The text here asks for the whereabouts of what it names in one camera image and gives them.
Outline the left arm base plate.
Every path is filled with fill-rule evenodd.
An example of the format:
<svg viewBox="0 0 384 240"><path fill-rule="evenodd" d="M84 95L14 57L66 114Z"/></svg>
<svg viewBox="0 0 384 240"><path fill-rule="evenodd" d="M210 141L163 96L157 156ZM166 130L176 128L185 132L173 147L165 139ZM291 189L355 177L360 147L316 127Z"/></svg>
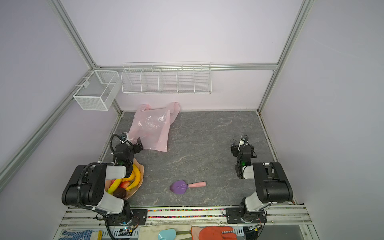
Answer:
<svg viewBox="0 0 384 240"><path fill-rule="evenodd" d="M133 209L126 216L124 214L106 217L109 226L143 226L148 218L148 209Z"/></svg>

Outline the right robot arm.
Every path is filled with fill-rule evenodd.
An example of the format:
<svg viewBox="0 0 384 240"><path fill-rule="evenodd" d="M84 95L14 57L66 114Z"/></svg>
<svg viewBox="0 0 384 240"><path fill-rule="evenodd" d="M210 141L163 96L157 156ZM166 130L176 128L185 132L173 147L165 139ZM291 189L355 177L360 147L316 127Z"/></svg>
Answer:
<svg viewBox="0 0 384 240"><path fill-rule="evenodd" d="M229 224L264 224L266 208L293 200L293 190L280 163L253 163L256 158L254 146L242 135L238 144L231 145L231 154L237 158L235 166L239 179L253 180L256 190L245 197L237 208L227 208Z"/></svg>

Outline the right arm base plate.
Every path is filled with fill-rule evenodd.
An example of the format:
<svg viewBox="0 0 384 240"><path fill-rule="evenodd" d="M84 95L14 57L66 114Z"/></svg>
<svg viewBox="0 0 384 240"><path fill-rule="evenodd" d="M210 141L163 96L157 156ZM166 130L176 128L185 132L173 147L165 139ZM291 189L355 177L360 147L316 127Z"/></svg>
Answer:
<svg viewBox="0 0 384 240"><path fill-rule="evenodd" d="M225 208L223 213L228 224L264 224L267 222L266 211L248 212L236 207Z"/></svg>

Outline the pink plastic bag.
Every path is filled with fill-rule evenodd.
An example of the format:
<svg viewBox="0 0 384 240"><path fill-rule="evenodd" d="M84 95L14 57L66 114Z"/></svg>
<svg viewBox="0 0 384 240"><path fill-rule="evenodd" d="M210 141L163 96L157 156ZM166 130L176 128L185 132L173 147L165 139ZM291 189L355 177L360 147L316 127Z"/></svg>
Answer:
<svg viewBox="0 0 384 240"><path fill-rule="evenodd" d="M137 143L140 139L145 150L166 152L170 127L180 110L180 104L176 102L160 109L152 109L150 105L139 106L128 132L128 139L132 143Z"/></svg>

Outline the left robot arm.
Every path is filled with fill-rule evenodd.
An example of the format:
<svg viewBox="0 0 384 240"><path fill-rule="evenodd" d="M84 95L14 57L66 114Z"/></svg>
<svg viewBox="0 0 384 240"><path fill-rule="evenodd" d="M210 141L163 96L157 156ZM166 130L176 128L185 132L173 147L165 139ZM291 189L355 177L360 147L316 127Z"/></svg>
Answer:
<svg viewBox="0 0 384 240"><path fill-rule="evenodd" d="M77 166L63 191L62 203L93 211L108 226L142 225L147 214L132 212L128 202L143 183L144 168L135 159L144 150L142 141L133 144L123 135L112 137L120 140L113 146L110 139L112 162Z"/></svg>

